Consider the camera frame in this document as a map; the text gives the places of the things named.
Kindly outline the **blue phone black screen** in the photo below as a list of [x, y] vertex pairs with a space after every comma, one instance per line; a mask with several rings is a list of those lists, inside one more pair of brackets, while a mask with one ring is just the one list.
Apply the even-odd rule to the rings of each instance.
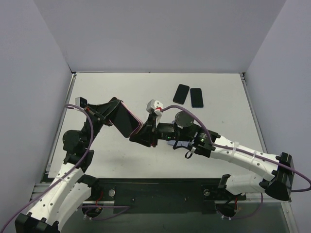
[[191, 88], [190, 99], [191, 99], [192, 108], [203, 108], [204, 107], [201, 88]]

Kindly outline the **lilac phone case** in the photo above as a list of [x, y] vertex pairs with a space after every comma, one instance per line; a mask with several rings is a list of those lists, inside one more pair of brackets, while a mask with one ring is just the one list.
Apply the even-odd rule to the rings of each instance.
[[175, 141], [175, 140], [170, 140], [168, 141], [168, 145], [172, 146], [174, 150], [176, 149], [192, 149], [192, 144], [189, 141]]

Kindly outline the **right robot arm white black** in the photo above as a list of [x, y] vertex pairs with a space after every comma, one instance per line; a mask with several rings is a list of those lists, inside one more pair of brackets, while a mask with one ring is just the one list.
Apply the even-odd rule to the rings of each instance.
[[258, 152], [216, 132], [206, 133], [194, 123], [193, 116], [184, 111], [176, 114], [173, 123], [156, 123], [156, 116], [149, 114], [142, 129], [130, 137], [131, 142], [146, 147], [156, 147], [159, 140], [174, 141], [175, 150], [180, 148], [178, 142], [186, 142], [187, 159], [197, 154], [227, 161], [252, 172], [248, 175], [223, 175], [217, 186], [217, 193], [223, 199], [243, 193], [264, 192], [276, 200], [290, 200], [294, 165], [288, 153], [274, 155]]

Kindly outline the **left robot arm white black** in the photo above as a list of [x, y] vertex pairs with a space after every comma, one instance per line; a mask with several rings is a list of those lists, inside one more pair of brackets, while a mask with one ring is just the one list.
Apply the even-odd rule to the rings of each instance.
[[85, 114], [86, 121], [81, 130], [69, 130], [63, 135], [63, 164], [50, 186], [30, 202], [33, 207], [17, 216], [16, 232], [59, 233], [85, 200], [100, 197], [99, 180], [85, 174], [94, 155], [90, 147], [104, 125], [112, 126], [111, 117], [121, 103], [114, 99], [90, 105], [86, 99], [77, 98], [75, 104], [66, 105]]

